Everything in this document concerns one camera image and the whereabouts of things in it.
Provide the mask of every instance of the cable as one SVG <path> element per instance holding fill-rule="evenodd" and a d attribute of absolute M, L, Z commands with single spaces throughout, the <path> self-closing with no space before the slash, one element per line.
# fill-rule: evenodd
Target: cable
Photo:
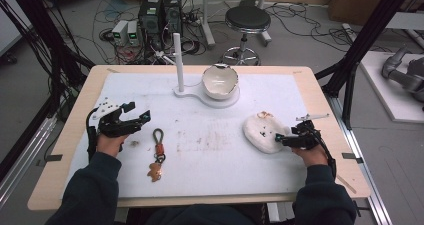
<path fill-rule="evenodd" d="M 327 46 L 330 46 L 336 50 L 347 52 L 346 50 L 340 49 L 336 46 L 333 46 L 332 44 L 328 42 L 324 42 L 322 40 L 319 40 L 319 37 L 326 37 L 330 36 L 332 39 L 336 42 L 338 45 L 351 45 L 350 39 L 348 37 L 348 34 L 344 29 L 329 29 L 328 33 L 320 33 L 318 29 L 321 27 L 321 24 L 311 18 L 307 17 L 307 9 L 305 6 L 301 4 L 291 4 L 290 6 L 280 6 L 278 3 L 274 3 L 272 6 L 269 6 L 265 8 L 265 11 L 270 14 L 270 16 L 273 16 L 277 18 L 282 26 L 291 34 L 297 35 L 297 36 L 303 36 L 303 37 L 311 37 L 317 42 L 323 43 Z M 300 17 L 304 19 L 307 23 L 313 25 L 311 31 L 309 34 L 302 34 L 298 32 L 294 32 L 291 29 L 287 27 L 287 25 L 284 23 L 283 18 L 294 18 L 294 17 Z"/>

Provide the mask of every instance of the floor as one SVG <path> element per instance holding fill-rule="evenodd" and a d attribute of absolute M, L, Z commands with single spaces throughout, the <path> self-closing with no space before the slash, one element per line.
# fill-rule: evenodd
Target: floor
<path fill-rule="evenodd" d="M 216 46 L 206 49 L 201 55 L 185 55 L 185 65 L 214 64 L 222 53 L 238 45 L 240 34 L 230 30 L 222 23 L 226 3 L 214 3 L 209 6 L 211 30 L 216 40 Z M 100 41 L 101 30 L 112 28 L 116 14 L 120 19 L 132 19 L 138 12 L 137 0 L 60 0 L 59 5 L 71 31 L 76 35 L 78 46 L 96 64 L 116 63 L 113 61 L 112 46 Z M 321 71 L 338 62 L 349 45 L 340 45 L 330 36 L 319 36 L 319 39 L 329 45 L 316 41 L 310 34 L 315 25 L 307 23 L 302 17 L 292 17 L 293 11 L 306 9 L 306 16 L 319 22 L 317 30 L 328 33 L 329 29 L 340 29 L 341 24 L 328 20 L 325 7 L 321 6 L 287 6 L 278 8 L 279 14 L 285 16 L 281 20 L 273 17 L 268 30 L 272 42 L 263 46 L 263 41 L 249 36 L 249 47 L 257 51 L 262 59 L 262 65 L 272 66 L 308 66 L 314 72 Z M 352 26 L 359 32 L 361 27 Z M 200 41 L 205 42 L 199 31 Z M 406 44 L 408 48 L 421 54 L 423 50 L 407 37 L 401 30 L 385 30 L 376 41 L 372 50 L 396 51 Z M 24 41 L 18 42 L 12 52 L 18 58 L 17 64 L 0 65 L 0 159 L 3 159 L 22 131 L 27 127 L 35 113 L 48 97 L 47 75 L 38 65 L 30 48 Z M 361 69 L 358 69 L 352 106 L 351 124 L 356 139 L 361 147 L 364 159 L 371 171 L 380 195 L 386 206 L 393 224 L 419 224 L 424 220 L 424 179 L 417 176 L 424 165 L 424 124 L 392 122 L 377 98 L 373 88 Z M 60 132 L 63 122 L 59 122 L 44 147 L 37 155 L 33 164 L 20 180 L 14 192 L 0 210 L 0 221 L 4 224 L 43 224 L 52 211 L 29 211 L 26 203 L 40 176 L 43 167 L 37 166 L 42 160 L 48 146 Z M 365 200 L 357 201 L 361 207 L 367 207 Z M 288 204 L 279 204 L 282 214 L 287 218 L 292 216 Z M 118 211 L 122 217 L 124 210 Z M 356 224 L 373 224 L 372 214 L 361 211 Z"/>

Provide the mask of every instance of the small figurine charm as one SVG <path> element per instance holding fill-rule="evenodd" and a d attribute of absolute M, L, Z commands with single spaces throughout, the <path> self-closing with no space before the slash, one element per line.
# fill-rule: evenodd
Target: small figurine charm
<path fill-rule="evenodd" d="M 156 137 L 156 132 L 160 133 L 160 138 Z M 160 180 L 162 177 L 162 163 L 165 161 L 165 149 L 163 148 L 162 140 L 163 140 L 163 131 L 159 128 L 156 128 L 153 131 L 153 138 L 155 139 L 156 146 L 155 146 L 155 158 L 156 161 L 152 164 L 150 164 L 149 168 L 150 171 L 147 173 L 147 176 L 152 177 L 152 182 L 156 182 Z"/>
<path fill-rule="evenodd" d="M 157 180 L 160 180 L 160 177 L 162 176 L 161 164 L 152 163 L 150 164 L 149 168 L 150 168 L 150 172 L 147 173 L 147 176 L 152 177 L 152 182 L 156 182 Z"/>

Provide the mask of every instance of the white stand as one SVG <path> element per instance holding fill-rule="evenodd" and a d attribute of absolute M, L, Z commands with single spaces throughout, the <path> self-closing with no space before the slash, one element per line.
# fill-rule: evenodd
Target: white stand
<path fill-rule="evenodd" d="M 180 34 L 174 33 L 174 47 L 175 47 L 175 61 L 177 64 L 177 76 L 178 76 L 178 87 L 174 88 L 175 96 L 179 98 L 184 97 L 195 97 L 199 99 L 205 105 L 212 108 L 227 108 L 234 105 L 240 97 L 240 88 L 237 87 L 233 96 L 225 100 L 216 100 L 204 92 L 202 83 L 198 83 L 192 86 L 184 85 L 184 72 L 183 72 L 183 60 L 181 54 L 181 40 Z"/>
<path fill-rule="evenodd" d="M 187 86 L 187 85 L 184 86 L 183 92 L 178 91 L 178 88 L 174 88 L 174 93 L 175 93 L 175 96 L 179 98 L 194 97 L 199 99 L 206 106 L 220 109 L 220 108 L 231 107 L 232 105 L 236 104 L 236 102 L 238 101 L 240 97 L 240 88 L 237 87 L 233 96 L 225 100 L 216 100 L 206 95 L 201 82 L 192 86 Z"/>

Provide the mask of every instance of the table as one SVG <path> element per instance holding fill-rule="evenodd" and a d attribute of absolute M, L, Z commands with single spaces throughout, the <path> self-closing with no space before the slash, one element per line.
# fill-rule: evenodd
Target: table
<path fill-rule="evenodd" d="M 185 66 L 186 74 L 201 74 L 208 66 Z M 305 107 L 310 114 L 332 114 L 318 82 L 310 68 L 284 66 L 238 66 L 234 69 L 239 74 L 287 74 L 293 75 L 302 95 Z M 110 73 L 173 73 L 174 66 L 95 66 L 81 91 L 78 100 L 68 118 L 67 123 L 56 143 L 52 154 L 63 154 L 62 160 L 48 162 L 29 199 L 31 210 L 57 209 L 61 203 L 61 194 L 65 186 L 69 166 L 76 146 L 85 130 L 87 114 L 95 106 L 102 90 L 103 83 Z M 359 166 L 354 159 L 343 159 L 342 153 L 351 153 L 343 133 L 340 131 L 334 116 L 328 119 L 315 120 L 314 124 L 321 129 L 333 157 L 337 160 L 338 177 L 336 182 L 344 185 L 352 198 L 365 198 L 370 195 L 370 189 Z M 119 199 L 118 207 L 137 206 L 169 206 L 188 205 L 194 203 L 253 203 L 293 201 L 296 194 L 264 194 L 210 197 L 178 197 L 178 198 L 127 198 Z"/>

